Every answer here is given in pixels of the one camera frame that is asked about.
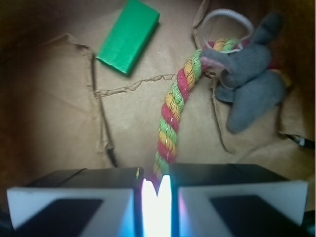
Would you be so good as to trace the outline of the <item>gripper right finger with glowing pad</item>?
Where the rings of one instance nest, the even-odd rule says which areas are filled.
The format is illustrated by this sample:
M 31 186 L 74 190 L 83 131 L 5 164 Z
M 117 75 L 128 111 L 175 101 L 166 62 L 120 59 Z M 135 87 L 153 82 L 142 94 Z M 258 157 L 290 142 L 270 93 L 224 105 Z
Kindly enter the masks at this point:
M 308 183 L 254 164 L 169 168 L 173 237 L 306 237 Z

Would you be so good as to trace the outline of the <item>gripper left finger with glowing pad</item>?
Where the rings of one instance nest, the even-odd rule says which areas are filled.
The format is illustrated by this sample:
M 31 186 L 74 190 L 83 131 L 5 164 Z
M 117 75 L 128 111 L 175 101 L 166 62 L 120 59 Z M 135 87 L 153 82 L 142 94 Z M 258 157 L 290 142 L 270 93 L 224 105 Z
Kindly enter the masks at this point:
M 7 190 L 17 237 L 140 237 L 141 167 L 58 170 Z

